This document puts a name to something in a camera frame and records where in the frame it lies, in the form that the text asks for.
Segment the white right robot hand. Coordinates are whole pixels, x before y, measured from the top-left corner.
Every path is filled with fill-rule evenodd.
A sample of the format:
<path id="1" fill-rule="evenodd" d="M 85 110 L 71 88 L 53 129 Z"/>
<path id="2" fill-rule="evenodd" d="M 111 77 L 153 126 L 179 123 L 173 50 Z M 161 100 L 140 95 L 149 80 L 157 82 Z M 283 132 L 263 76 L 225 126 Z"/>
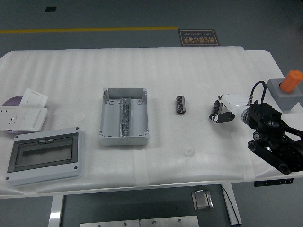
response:
<path id="1" fill-rule="evenodd" d="M 209 119 L 215 123 L 233 121 L 238 116 L 245 124 L 248 124 L 249 98 L 241 94 L 223 94 L 213 105 Z"/>

